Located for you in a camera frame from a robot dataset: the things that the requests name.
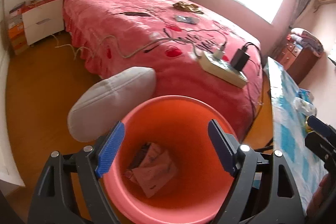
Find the black power adapter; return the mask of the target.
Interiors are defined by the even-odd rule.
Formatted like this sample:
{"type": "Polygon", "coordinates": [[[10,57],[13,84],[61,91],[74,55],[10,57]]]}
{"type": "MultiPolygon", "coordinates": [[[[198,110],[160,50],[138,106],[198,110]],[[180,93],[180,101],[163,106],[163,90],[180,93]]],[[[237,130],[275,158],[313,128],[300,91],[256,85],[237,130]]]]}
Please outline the black power adapter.
{"type": "Polygon", "coordinates": [[[243,46],[238,49],[231,59],[230,65],[238,72],[241,72],[245,67],[247,61],[249,60],[249,55],[247,53],[247,46],[243,46]]]}

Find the beige power strip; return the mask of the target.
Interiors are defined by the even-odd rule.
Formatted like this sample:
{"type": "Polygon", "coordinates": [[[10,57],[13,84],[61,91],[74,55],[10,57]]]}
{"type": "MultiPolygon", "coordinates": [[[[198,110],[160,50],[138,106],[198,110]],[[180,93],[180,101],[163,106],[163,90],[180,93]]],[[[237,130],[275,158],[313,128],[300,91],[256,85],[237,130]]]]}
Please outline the beige power strip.
{"type": "Polygon", "coordinates": [[[215,59],[208,52],[203,52],[198,61],[204,71],[238,88],[242,89],[248,84],[248,79],[244,73],[235,70],[230,63],[224,60],[215,59]]]}

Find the folded bedding on dresser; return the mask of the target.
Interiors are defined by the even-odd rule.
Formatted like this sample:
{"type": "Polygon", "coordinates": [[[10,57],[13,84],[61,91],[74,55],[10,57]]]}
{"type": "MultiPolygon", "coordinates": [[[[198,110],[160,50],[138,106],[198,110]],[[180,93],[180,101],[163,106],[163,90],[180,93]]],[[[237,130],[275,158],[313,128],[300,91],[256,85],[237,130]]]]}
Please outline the folded bedding on dresser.
{"type": "Polygon", "coordinates": [[[324,53],[322,43],[313,34],[303,28],[296,27],[291,29],[287,39],[299,44],[303,48],[309,48],[317,57],[321,57],[324,53]]]}

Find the white blue packet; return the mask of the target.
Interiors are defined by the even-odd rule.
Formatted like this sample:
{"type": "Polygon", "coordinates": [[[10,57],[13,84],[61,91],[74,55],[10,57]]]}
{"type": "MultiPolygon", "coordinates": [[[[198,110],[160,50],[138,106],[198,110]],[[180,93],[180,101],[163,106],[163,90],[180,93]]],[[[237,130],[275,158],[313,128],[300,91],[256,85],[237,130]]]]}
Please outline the white blue packet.
{"type": "Polygon", "coordinates": [[[309,102],[302,98],[295,97],[293,100],[294,108],[306,117],[316,116],[317,109],[309,102]]]}

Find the pink plastic trash bucket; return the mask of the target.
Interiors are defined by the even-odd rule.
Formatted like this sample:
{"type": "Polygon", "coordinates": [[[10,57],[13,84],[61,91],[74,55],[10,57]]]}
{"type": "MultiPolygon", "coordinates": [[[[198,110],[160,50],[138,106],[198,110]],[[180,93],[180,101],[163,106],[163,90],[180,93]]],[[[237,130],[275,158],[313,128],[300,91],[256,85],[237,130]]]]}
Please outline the pink plastic trash bucket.
{"type": "Polygon", "coordinates": [[[190,97],[161,96],[130,111],[122,120],[125,137],[103,182],[114,206],[134,223],[208,223],[230,187],[207,128],[215,119],[229,134],[230,124],[211,106],[190,97]],[[141,146],[154,142],[169,151],[177,175],[153,197],[125,177],[141,146]]]}

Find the grey cushion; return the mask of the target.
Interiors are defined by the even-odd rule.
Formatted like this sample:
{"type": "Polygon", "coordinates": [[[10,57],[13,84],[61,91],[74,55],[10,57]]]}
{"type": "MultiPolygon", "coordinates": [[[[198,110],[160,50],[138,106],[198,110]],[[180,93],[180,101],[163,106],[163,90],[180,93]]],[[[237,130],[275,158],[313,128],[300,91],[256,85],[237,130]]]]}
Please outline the grey cushion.
{"type": "Polygon", "coordinates": [[[96,140],[133,108],[149,100],[155,87],[155,70],[147,67],[131,67],[94,84],[68,113],[71,136],[80,142],[96,140]]]}

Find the white usb charger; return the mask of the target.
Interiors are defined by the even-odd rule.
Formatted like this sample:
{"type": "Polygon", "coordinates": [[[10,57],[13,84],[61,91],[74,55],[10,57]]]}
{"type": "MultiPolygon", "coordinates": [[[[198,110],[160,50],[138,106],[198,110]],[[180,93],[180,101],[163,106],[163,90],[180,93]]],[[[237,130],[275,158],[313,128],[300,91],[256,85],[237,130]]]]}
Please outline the white usb charger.
{"type": "Polygon", "coordinates": [[[224,44],[222,44],[221,46],[220,46],[220,48],[218,48],[215,52],[214,52],[214,54],[213,54],[213,58],[214,59],[216,59],[216,60],[222,60],[223,59],[223,56],[224,56],[224,54],[225,54],[225,45],[224,44]]]}

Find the olive crumpled cloth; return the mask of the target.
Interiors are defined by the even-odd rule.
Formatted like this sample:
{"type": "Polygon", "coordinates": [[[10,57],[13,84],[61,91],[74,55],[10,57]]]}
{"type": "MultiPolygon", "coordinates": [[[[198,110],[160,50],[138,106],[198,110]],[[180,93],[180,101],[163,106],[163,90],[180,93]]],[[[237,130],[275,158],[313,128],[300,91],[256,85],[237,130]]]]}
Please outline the olive crumpled cloth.
{"type": "Polygon", "coordinates": [[[183,1],[179,1],[173,4],[173,7],[179,11],[191,12],[194,14],[204,14],[204,12],[199,6],[192,4],[192,3],[186,3],[183,1]]]}

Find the white bedside cabinet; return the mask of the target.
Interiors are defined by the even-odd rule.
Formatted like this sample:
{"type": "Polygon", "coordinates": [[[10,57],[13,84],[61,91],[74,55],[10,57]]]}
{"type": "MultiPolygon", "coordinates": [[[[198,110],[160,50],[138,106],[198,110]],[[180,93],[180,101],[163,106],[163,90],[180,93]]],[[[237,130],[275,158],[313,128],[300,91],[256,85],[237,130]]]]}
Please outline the white bedside cabinet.
{"type": "Polygon", "coordinates": [[[63,0],[51,0],[22,13],[27,45],[64,30],[63,0]]]}

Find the orange boxes stack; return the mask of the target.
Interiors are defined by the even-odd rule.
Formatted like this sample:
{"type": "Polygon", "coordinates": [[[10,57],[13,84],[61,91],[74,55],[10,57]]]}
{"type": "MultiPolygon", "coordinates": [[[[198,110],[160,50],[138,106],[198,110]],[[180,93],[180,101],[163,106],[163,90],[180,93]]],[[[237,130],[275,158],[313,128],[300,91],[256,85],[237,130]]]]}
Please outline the orange boxes stack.
{"type": "Polygon", "coordinates": [[[25,8],[25,2],[16,5],[9,12],[9,19],[7,22],[8,36],[11,43],[11,47],[15,55],[21,54],[29,46],[25,36],[25,29],[22,19],[22,13],[25,8]]]}

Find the grey blue wrapper on bed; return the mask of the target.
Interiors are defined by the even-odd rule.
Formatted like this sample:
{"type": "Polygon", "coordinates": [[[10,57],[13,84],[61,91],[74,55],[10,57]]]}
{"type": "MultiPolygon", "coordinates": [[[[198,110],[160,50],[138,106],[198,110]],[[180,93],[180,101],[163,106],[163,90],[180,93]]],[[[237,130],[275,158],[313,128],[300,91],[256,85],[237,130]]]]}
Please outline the grey blue wrapper on bed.
{"type": "Polygon", "coordinates": [[[174,15],[174,19],[177,22],[187,23],[187,24],[198,24],[200,22],[199,18],[192,17],[192,16],[174,15]]]}

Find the blue checked tablecloth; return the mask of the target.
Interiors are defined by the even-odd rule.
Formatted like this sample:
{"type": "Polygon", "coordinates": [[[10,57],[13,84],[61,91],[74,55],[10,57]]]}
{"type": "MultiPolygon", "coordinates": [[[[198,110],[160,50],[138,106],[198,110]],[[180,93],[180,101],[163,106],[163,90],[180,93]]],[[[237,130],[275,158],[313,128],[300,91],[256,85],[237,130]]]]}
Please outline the blue checked tablecloth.
{"type": "Polygon", "coordinates": [[[307,92],[298,87],[276,60],[268,57],[264,71],[270,84],[273,148],[284,154],[294,177],[303,211],[306,211],[318,184],[327,174],[324,162],[305,146],[306,116],[294,106],[296,97],[309,103],[311,100],[307,92]]]}

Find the pink bed with blanket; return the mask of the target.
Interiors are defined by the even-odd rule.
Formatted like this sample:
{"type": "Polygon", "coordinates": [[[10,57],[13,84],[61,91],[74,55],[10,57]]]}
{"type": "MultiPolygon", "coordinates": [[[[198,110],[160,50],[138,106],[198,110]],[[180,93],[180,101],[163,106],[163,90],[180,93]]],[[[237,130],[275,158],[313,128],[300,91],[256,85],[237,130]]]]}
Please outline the pink bed with blanket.
{"type": "Polygon", "coordinates": [[[202,8],[198,24],[177,22],[185,12],[178,0],[64,0],[63,18],[72,45],[81,49],[86,69],[107,79],[131,67],[155,70],[155,96],[180,95],[200,100],[226,118],[239,140],[256,115],[262,86],[260,42],[219,14],[202,8]],[[151,17],[126,16],[144,12],[151,17]],[[250,60],[243,68],[248,84],[238,88],[204,71],[203,52],[225,45],[225,57],[247,46],[250,60]]]}

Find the brown wooden dresser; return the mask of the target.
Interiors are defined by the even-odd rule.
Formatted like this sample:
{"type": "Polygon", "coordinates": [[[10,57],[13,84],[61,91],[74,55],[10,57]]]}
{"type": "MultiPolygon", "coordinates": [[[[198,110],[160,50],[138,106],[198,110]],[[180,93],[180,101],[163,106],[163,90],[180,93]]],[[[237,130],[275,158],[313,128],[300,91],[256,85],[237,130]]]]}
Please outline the brown wooden dresser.
{"type": "Polygon", "coordinates": [[[310,48],[286,41],[276,61],[280,63],[296,84],[300,84],[315,66],[319,57],[310,48]]]}

